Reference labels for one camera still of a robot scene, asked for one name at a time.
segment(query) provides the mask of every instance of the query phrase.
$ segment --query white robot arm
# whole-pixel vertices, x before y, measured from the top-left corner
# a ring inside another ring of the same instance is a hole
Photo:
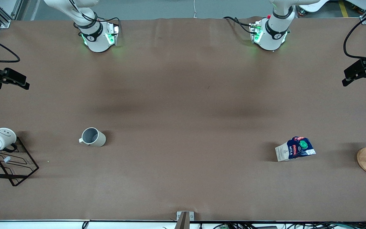
[[[67,16],[76,23],[81,31],[84,43],[93,52],[104,52],[116,45],[119,25],[99,21],[97,14],[90,9],[99,0],[44,0],[45,3]]]
[[[261,48],[273,51],[285,42],[290,23],[295,17],[293,5],[307,5],[320,0],[269,0],[273,4],[270,18],[251,24],[251,40]]]

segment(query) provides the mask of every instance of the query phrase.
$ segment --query smiley face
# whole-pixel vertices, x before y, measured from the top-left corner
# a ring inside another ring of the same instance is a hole
[[[5,135],[7,137],[12,136],[12,133],[5,129],[0,129],[0,134]]]

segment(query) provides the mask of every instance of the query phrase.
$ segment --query white cable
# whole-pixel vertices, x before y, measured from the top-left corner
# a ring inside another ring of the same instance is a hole
[[[193,7],[194,7],[194,16],[193,16],[193,18],[197,18],[196,17],[196,13],[197,13],[197,11],[196,11],[196,0],[193,0]]]

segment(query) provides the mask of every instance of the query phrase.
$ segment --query green led light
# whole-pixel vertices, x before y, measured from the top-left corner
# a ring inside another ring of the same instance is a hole
[[[84,44],[85,45],[87,45],[87,41],[85,40],[85,38],[84,38],[84,36],[83,36],[83,34],[81,34],[81,37],[83,38],[83,40],[84,40]]]
[[[258,33],[257,35],[255,35],[254,41],[256,43],[259,43],[259,41],[261,40],[262,35],[263,35],[263,33]]]
[[[288,33],[286,32],[285,33],[285,35],[283,35],[283,40],[282,40],[282,43],[284,43],[285,42],[285,38],[286,38],[286,35],[287,35]]]
[[[115,41],[114,41],[114,36],[113,35],[111,35],[111,34],[106,34],[106,37],[107,37],[107,40],[108,40],[108,43],[110,44],[110,45],[113,45],[114,43],[115,43]]]

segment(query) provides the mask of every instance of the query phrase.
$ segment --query gray floor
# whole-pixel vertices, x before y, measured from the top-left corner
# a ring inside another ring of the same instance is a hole
[[[359,16],[349,2],[344,1],[344,4],[349,17]],[[93,10],[101,17],[117,16],[121,20],[194,16],[193,0],[101,0]],[[21,12],[23,20],[70,20],[43,0],[25,1]],[[247,18],[272,13],[272,5],[267,0],[196,0],[196,12],[197,18]],[[318,12],[305,17],[342,17],[342,13],[338,1],[330,1]]]

